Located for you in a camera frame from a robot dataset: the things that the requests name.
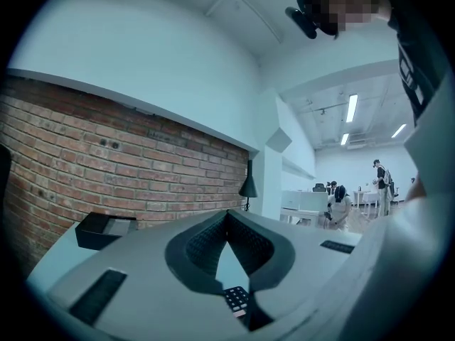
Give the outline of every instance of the fluorescent light tube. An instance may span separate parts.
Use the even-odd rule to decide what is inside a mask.
[[[400,126],[400,128],[395,132],[395,134],[392,135],[392,139],[396,137],[396,135],[398,135],[401,130],[403,130],[405,128],[406,124],[403,124],[402,126]]]
[[[348,108],[348,117],[346,122],[352,122],[354,120],[355,108],[357,107],[357,98],[358,95],[352,94],[349,97],[349,108]]]
[[[346,142],[348,141],[348,138],[349,138],[349,134],[344,134],[343,138],[341,139],[341,145],[346,144]]]

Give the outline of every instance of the black box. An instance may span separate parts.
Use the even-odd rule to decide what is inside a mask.
[[[112,216],[91,212],[75,228],[77,245],[101,250],[120,237],[137,230],[135,217]]]

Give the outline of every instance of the person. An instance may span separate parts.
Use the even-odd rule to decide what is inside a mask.
[[[346,193],[343,185],[335,189],[333,195],[328,196],[328,208],[326,220],[330,220],[329,229],[339,229],[340,231],[348,231],[348,216],[352,208],[352,200]]]
[[[387,183],[386,170],[384,166],[379,162],[379,159],[375,159],[373,167],[378,169],[378,193],[379,193],[379,213],[378,217],[387,216],[390,211],[390,196],[389,196],[389,183]]]
[[[336,189],[336,181],[332,180],[331,182],[327,182],[327,193],[328,195],[334,195]]]
[[[422,4],[422,1],[426,2],[427,9],[421,15],[415,11],[413,4]],[[432,16],[432,3],[428,1],[297,0],[300,9],[316,27],[335,38],[359,23],[369,23],[375,19],[387,21],[388,26],[397,32],[398,68],[414,114],[414,124],[417,124],[449,68],[439,41],[421,17]],[[417,174],[407,200],[424,196],[426,192]]]

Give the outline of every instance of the white table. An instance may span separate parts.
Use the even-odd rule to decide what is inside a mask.
[[[27,278],[27,284],[39,293],[47,293],[69,270],[96,254],[96,250],[77,245],[76,222],[49,249]]]
[[[371,203],[374,202],[375,208],[378,208],[379,193],[378,192],[364,193],[362,197],[363,197],[362,202],[368,205],[368,211],[362,212],[362,215],[367,215],[367,217],[370,217]]]
[[[357,208],[359,208],[360,204],[360,195],[363,195],[365,193],[370,193],[369,190],[355,190],[354,191],[354,196],[357,196]]]
[[[294,223],[293,217],[300,219],[311,220],[311,226],[316,227],[319,219],[319,211],[305,211],[305,210],[290,210],[289,208],[282,208],[281,215],[287,217],[288,224]]]

